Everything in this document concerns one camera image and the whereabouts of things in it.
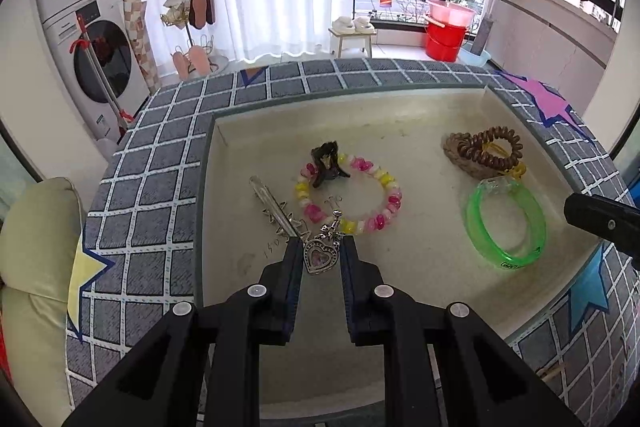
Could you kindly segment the green translucent bangle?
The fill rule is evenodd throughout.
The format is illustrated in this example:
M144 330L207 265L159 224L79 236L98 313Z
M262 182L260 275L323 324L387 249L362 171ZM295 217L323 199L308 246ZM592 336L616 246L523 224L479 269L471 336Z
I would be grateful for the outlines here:
M489 234L482 217L486 196L506 195L524 213L529 243L532 248L525 256L515 256L502 249ZM475 249L493 265L506 270L519 270L536 262L547 245L547 221L537 199L529 189L510 178L497 176L477 184L465 208L465 230Z

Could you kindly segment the silver heart pendant keychain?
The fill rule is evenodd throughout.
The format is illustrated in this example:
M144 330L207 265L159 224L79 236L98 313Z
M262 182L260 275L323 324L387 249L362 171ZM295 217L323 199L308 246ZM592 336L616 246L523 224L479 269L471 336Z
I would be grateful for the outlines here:
M334 209L330 215L322 210L316 212L314 215L320 217L320 220L319 228L314 232L311 217L295 218L292 212L286 210L286 202L278 202L270 188L258 176L250 177L250 187L264 206L262 212L277 227L277 233L288 239L297 237L302 241L304 265L308 274L329 271L337 264L343 237L341 210Z

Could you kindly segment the black hair claw clip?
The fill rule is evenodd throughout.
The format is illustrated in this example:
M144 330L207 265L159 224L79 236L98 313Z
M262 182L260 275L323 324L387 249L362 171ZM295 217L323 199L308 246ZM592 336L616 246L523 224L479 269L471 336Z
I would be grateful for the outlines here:
M324 142L311 150L312 163L316 173L312 186L319 188L326 181L350 177L338 162L338 145L336 141Z

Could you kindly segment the yellow hair clip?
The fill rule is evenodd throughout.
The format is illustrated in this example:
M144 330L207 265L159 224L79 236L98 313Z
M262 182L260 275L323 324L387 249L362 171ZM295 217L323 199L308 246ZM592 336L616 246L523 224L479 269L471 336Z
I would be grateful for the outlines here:
M483 145L483 150L491 155L507 158L509 153L495 142L489 142ZM520 181L526 173L527 167L523 161L519 161L514 167L506 171L511 178Z

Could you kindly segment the grey grid star tablecloth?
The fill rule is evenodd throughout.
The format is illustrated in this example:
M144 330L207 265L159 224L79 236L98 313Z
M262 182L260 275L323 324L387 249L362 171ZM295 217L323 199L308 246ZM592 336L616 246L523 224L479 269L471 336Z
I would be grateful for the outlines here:
M180 298L194 294L195 209L206 133L228 108L366 88L482 86L533 131L577 191L630 202L613 161L575 112L544 116L527 80L486 67L400 58L294 61L170 84L140 110L93 199L85 245L111 261L81 291L81 325L66 338L70 401L79 404ZM534 369L561 366L551 386L588 426L604 426L639 391L639 277L601 245L512 348Z

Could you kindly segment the light blue basin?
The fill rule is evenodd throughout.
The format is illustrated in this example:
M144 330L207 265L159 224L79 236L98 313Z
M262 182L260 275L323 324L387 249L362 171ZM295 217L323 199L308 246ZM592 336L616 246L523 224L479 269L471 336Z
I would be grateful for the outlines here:
M474 54L470 49L462 46L458 53L458 61L468 66L484 67L490 59L491 55L486 50L483 50L480 54Z

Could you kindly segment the red plastic bucket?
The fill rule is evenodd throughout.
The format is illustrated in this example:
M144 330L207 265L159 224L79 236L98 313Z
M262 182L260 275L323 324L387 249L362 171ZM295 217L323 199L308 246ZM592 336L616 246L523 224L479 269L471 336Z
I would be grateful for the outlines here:
M457 61L464 37L465 26L456 26L426 18L425 52L435 61L454 63Z

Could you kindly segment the pink plastic basin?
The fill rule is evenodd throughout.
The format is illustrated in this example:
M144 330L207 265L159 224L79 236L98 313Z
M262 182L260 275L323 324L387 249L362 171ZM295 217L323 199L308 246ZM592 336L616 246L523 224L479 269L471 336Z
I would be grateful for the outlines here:
M458 27L469 27L475 11L466 6L442 0L428 0L428 12L432 20Z

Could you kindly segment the small wooden stool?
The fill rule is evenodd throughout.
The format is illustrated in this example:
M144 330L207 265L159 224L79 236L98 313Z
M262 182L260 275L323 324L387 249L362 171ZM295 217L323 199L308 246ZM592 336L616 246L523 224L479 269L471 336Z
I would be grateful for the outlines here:
M353 34L341 34L337 32L333 28L329 28L329 34L335 38L337 42L337 47L334 51L331 52L332 55L335 55L337 58L341 58L343 56L343 52L346 50L347 43L361 43L361 51L367 55L367 57L372 58L372 46L373 46L373 38L378 35L378 31L373 29L372 32L354 32Z

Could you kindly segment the slipper drying rack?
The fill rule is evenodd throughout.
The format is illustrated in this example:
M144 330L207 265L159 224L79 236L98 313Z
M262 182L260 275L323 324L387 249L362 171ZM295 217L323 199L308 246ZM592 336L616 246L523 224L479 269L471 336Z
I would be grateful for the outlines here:
M187 80L191 75L223 72L229 60L215 50L213 37L204 32L217 21L215 0L165 0L163 7L163 25L186 33L186 47L175 46L171 53L178 77Z

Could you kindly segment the checkered paper bag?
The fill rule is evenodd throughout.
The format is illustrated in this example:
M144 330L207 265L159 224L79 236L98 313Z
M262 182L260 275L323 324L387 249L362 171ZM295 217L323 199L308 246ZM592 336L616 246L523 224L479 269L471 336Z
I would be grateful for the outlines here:
M160 77L145 23L146 2L122 0L126 33L134 51L142 77L151 94L160 90Z

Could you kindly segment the stacked white washer dryer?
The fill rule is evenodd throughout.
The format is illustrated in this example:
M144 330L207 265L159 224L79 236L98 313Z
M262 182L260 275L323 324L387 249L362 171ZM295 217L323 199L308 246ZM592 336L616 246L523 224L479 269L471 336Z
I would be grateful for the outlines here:
M95 140L118 142L120 118L150 96L126 33L122 0L36 0L65 87Z

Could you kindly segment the red handled mop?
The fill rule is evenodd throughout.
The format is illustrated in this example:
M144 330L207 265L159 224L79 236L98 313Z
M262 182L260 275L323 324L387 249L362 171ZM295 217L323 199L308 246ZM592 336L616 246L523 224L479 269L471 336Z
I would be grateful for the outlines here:
M126 112L125 109L122 109L118 102L117 96L111 86L111 83L108 81L105 72L100 64L99 57L96 55L96 50L93 47L93 42L89 37L87 26L84 18L81 14L76 14L76 23L80 30L80 37L74 40L70 44L70 49L68 50L69 54L74 54L76 50L81 50L85 53L89 65L93 71L93 74L96 76L100 88L106 98L108 105L111 107L112 112L115 115L117 128L119 132L119 140L126 134L129 129L129 124L134 120L130 114Z

